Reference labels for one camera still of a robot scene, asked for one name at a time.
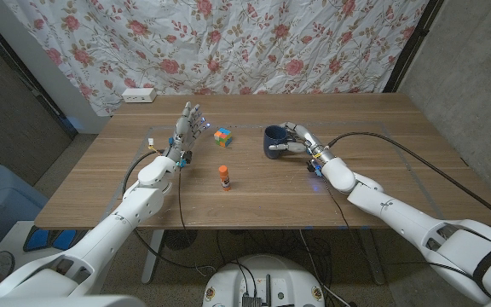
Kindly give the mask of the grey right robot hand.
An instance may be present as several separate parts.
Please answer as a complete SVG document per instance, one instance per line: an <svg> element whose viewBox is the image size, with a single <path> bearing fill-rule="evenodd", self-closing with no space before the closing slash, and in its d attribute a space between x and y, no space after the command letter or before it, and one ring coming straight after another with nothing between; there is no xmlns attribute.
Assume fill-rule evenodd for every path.
<svg viewBox="0 0 491 307"><path fill-rule="evenodd" d="M306 127L292 122L268 126L264 131L263 149L270 159L278 159L283 152L307 153L322 164L336 158Z"/></svg>

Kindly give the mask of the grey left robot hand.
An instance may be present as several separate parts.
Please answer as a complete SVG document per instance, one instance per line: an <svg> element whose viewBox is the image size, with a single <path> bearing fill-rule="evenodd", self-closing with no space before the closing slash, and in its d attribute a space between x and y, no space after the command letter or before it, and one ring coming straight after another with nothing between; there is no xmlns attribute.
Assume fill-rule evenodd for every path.
<svg viewBox="0 0 491 307"><path fill-rule="evenodd" d="M188 101L176 122L173 133L173 143L168 147L166 157L175 162L181 160L182 156L193 149L196 140L208 128L210 124L200 109L200 104L192 105Z"/></svg>

